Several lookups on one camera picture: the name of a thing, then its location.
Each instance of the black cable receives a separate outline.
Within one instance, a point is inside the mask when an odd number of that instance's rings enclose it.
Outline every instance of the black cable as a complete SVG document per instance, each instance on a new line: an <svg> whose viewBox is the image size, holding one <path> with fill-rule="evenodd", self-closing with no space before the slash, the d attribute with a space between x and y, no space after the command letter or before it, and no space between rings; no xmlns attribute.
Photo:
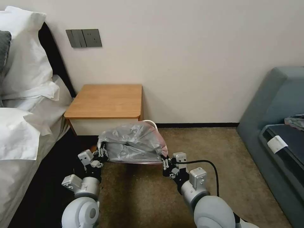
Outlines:
<svg viewBox="0 0 304 228"><path fill-rule="evenodd" d="M219 176L218 176L218 171L216 170L215 165L208 160L195 160L195 161L185 161L185 162L176 162L177 164L193 164L193 163L199 163L199 162L206 162L212 165L214 172L215 172L215 179L216 179L216 195L219 197Z"/></svg>

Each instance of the white tag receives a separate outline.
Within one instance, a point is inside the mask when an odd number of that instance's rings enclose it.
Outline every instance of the white tag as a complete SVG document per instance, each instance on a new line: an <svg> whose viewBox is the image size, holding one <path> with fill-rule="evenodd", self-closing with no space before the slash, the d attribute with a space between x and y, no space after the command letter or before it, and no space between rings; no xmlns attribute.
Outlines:
<svg viewBox="0 0 304 228"><path fill-rule="evenodd" d="M280 136L274 136L271 140L268 141L267 145L274 154L282 148L288 146Z"/></svg>

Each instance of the robotic hand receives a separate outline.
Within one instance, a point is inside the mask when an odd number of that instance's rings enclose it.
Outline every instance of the robotic hand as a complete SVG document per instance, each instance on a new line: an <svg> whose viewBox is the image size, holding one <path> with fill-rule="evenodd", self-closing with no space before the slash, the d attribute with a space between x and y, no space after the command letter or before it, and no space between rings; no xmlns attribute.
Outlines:
<svg viewBox="0 0 304 228"><path fill-rule="evenodd" d="M63 228L92 228L99 217L99 185L101 169L108 160L103 149L92 153L86 150L78 155L85 167L84 179L72 174L64 178L62 185L75 193L73 200L64 210L61 223Z"/></svg>
<svg viewBox="0 0 304 228"><path fill-rule="evenodd" d="M86 150L78 155L86 170L82 180L72 174L64 178L62 185L75 193L62 215L63 228L93 228L99 216L99 185L101 169L108 160L105 146L101 151ZM198 228L258 228L233 213L228 204L218 196L210 196L206 190L207 173L202 168L188 172L185 153L175 153L163 158L163 176L177 184L178 192L194 215Z"/></svg>
<svg viewBox="0 0 304 228"><path fill-rule="evenodd" d="M196 168L188 172L185 153L163 158L163 176L177 184L178 192L194 214L197 228L258 228L238 217L228 204L206 190L207 172Z"/></svg>

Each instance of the light switch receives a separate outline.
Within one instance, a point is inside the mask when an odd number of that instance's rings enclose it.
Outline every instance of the light switch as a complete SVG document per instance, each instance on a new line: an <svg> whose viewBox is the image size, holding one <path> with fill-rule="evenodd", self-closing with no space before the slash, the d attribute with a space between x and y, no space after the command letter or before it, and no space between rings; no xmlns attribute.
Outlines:
<svg viewBox="0 0 304 228"><path fill-rule="evenodd" d="M87 47L102 47L98 29L83 29L82 33Z"/></svg>
<svg viewBox="0 0 304 228"><path fill-rule="evenodd" d="M72 48L102 47L98 29L66 30Z"/></svg>
<svg viewBox="0 0 304 228"><path fill-rule="evenodd" d="M86 48L86 42L81 29L66 30L72 48Z"/></svg>

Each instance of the trash bag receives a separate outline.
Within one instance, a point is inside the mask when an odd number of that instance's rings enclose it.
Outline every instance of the trash bag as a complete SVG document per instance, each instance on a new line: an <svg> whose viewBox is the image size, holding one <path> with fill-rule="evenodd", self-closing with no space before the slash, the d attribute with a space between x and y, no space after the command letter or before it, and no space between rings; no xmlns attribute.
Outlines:
<svg viewBox="0 0 304 228"><path fill-rule="evenodd" d="M166 143L158 130L144 121L104 131L98 137L99 151L102 142L105 142L111 162L161 164L161 156L168 155Z"/></svg>
<svg viewBox="0 0 304 228"><path fill-rule="evenodd" d="M285 118L285 124L304 131L304 113Z"/></svg>

